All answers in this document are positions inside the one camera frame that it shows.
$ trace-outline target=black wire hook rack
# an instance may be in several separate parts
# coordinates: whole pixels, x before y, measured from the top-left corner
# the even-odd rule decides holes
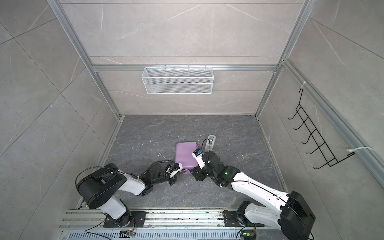
[[[347,159],[347,158],[353,156],[355,153],[354,153],[354,152],[351,152],[351,153],[349,153],[345,158],[343,158],[342,160],[337,160],[337,158],[336,158],[335,155],[333,154],[332,150],[329,148],[328,144],[327,144],[326,141],[324,140],[323,136],[321,135],[321,133],[320,133],[319,130],[317,129],[316,125],[313,124],[313,121],[311,120],[311,118],[308,116],[307,112],[304,110],[304,108],[303,108],[302,105],[301,105],[301,97],[303,96],[303,89],[302,89],[302,88],[300,88],[300,90],[299,90],[299,94],[300,94],[300,100],[299,100],[299,104],[298,104],[297,107],[295,108],[296,113],[293,115],[293,117],[288,118],[288,119],[289,119],[289,120],[292,120],[296,115],[298,115],[303,123],[302,123],[298,128],[293,128],[293,129],[294,129],[294,130],[298,130],[299,128],[301,128],[301,127],[304,125],[304,126],[307,128],[308,132],[310,133],[310,135],[308,136],[307,141],[306,141],[306,142],[301,142],[302,144],[307,144],[311,137],[313,138],[314,142],[316,143],[317,148],[316,148],[315,150],[313,150],[312,152],[306,152],[306,154],[312,154],[312,153],[314,153],[316,150],[319,149],[320,152],[321,152],[321,154],[322,154],[322,156],[324,157],[326,163],[323,164],[323,165],[321,165],[320,167],[313,167],[313,168],[314,168],[314,169],[320,169],[320,168],[324,167],[325,165],[328,165],[328,166],[332,167],[332,166],[334,166],[334,165],[336,165],[336,164],[338,164],[338,163],[344,161],[345,159]],[[303,110],[303,112],[305,113],[306,117],[305,117],[305,116],[302,116],[302,115],[299,113],[299,110]],[[308,121],[310,121],[310,122],[312,123],[312,125],[314,126],[314,130],[313,130],[313,131],[311,131],[311,130],[309,129],[309,127],[308,127],[308,125],[307,125],[307,123],[306,123],[306,122],[308,122]],[[314,133],[317,133],[317,134],[321,137],[321,140],[322,140],[323,143],[321,143],[321,144],[319,145],[319,143],[316,141],[315,137],[313,136]],[[321,147],[322,147],[323,145],[325,145],[325,147],[328,148],[329,152],[330,152],[331,155],[332,155],[332,159],[329,160],[329,161],[327,160],[327,158],[326,158],[325,155],[324,155],[324,152],[323,152],[324,150],[321,149]]]

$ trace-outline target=robotic arm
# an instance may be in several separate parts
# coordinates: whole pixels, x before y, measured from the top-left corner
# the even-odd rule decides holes
[[[265,206],[244,201],[236,211],[240,224],[261,223],[281,230],[290,240],[308,239],[316,218],[299,193],[292,191],[288,194],[259,183],[239,169],[225,166],[212,151],[203,154],[196,149],[192,155],[198,166],[190,172],[197,181],[210,177],[219,187],[229,187]],[[115,219],[118,226],[125,227],[131,213],[121,200],[113,196],[117,190],[145,196],[152,191],[153,184],[168,181],[173,185],[177,176],[184,172],[181,164],[173,163],[162,169],[159,163],[154,163],[136,177],[108,164],[83,178],[76,187],[90,209],[101,209]]]

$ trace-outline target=white wire basket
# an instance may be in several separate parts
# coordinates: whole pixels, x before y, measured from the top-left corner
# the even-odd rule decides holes
[[[214,72],[211,67],[146,67],[141,78],[148,94],[208,94]]]

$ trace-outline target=purple cloth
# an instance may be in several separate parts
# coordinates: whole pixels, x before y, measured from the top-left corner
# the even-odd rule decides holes
[[[176,144],[175,163],[181,163],[183,169],[192,169],[198,166],[196,159],[192,156],[193,151],[198,149],[199,146],[195,142],[179,142]]]

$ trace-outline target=white string scrap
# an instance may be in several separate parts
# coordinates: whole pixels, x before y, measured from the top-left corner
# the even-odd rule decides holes
[[[356,151],[356,150],[359,150],[359,149],[371,149],[373,150],[373,148],[371,147],[357,147],[357,148],[354,148],[354,149],[347,149],[348,152],[353,152],[353,151]]]
[[[302,85],[300,88],[303,88],[304,84],[306,84],[306,83],[310,83],[310,82],[306,82],[306,81],[304,81],[304,82],[303,82],[303,85]]]

